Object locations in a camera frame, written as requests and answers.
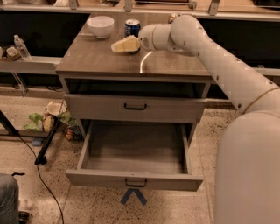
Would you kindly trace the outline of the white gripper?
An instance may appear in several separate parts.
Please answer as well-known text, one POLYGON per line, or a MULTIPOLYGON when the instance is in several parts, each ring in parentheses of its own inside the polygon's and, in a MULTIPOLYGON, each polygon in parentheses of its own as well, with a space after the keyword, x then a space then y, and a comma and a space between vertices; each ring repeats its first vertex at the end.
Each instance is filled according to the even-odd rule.
POLYGON ((138 51, 141 45, 145 51, 170 51, 175 46, 171 27, 171 24, 146 25, 138 33, 138 38, 130 35, 112 44, 111 50, 114 53, 133 53, 138 51))

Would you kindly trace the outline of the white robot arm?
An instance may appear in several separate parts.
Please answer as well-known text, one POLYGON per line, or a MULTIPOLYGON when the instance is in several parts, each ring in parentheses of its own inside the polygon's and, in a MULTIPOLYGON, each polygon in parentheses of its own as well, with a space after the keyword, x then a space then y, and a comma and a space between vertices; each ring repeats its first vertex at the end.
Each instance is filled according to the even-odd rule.
POLYGON ((238 113, 219 141, 213 223, 280 224, 280 87, 211 40, 190 15, 146 25, 111 49, 199 59, 238 113))

